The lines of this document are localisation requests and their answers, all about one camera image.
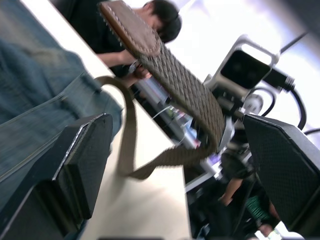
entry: jeans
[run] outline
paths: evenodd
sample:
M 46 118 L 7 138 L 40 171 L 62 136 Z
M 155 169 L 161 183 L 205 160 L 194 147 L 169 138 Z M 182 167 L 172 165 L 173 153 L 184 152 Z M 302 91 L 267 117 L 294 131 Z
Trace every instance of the jeans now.
M 18 0 L 0 1 L 0 211 L 65 126 L 122 108 Z

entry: white device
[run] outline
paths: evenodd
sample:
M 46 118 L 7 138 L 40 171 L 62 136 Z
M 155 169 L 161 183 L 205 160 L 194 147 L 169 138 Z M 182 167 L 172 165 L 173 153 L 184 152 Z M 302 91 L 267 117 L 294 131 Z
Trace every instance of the white device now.
M 270 57 L 270 63 L 265 64 L 243 51 L 248 45 Z M 272 53 L 247 35 L 241 35 L 226 55 L 214 76 L 208 76 L 204 85 L 211 91 L 219 88 L 233 97 L 244 101 L 250 90 L 261 81 L 279 61 L 280 51 Z

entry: white desk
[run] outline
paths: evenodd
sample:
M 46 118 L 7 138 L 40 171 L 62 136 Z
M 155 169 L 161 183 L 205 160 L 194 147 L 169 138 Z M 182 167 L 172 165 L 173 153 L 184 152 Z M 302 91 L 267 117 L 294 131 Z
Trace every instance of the white desk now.
M 77 53 L 93 76 L 112 75 L 48 0 L 22 0 L 43 26 L 65 49 Z M 105 86 L 122 106 L 121 93 Z M 136 165 L 141 166 L 173 143 L 139 104 L 137 111 Z M 182 168 L 156 169 L 145 181 L 115 175 L 122 130 L 115 137 L 108 158 L 92 219 L 82 240 L 100 237 L 163 237 L 178 240 L 190 236 Z

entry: bag strap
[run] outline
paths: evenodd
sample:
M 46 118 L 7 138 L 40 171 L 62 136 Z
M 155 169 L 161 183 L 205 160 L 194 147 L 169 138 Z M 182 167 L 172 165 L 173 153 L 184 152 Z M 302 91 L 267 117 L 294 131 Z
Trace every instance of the bag strap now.
M 99 8 L 103 18 L 127 50 L 208 134 L 208 144 L 202 144 L 196 149 L 187 149 L 184 146 L 169 148 L 135 170 L 137 120 L 133 97 L 117 79 L 98 78 L 102 84 L 119 88 L 125 99 L 127 112 L 118 160 L 119 172 L 124 176 L 143 180 L 149 177 L 156 167 L 192 166 L 215 153 L 225 121 L 222 110 L 209 89 L 173 56 L 158 34 L 123 1 L 102 2 Z

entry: stitched leather flap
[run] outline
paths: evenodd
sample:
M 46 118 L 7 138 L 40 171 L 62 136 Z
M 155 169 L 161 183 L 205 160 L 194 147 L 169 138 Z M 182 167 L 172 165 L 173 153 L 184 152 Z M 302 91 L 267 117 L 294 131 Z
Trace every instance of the stitched leather flap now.
M 99 10 L 129 51 L 146 56 L 160 53 L 157 33 L 123 1 L 101 2 Z

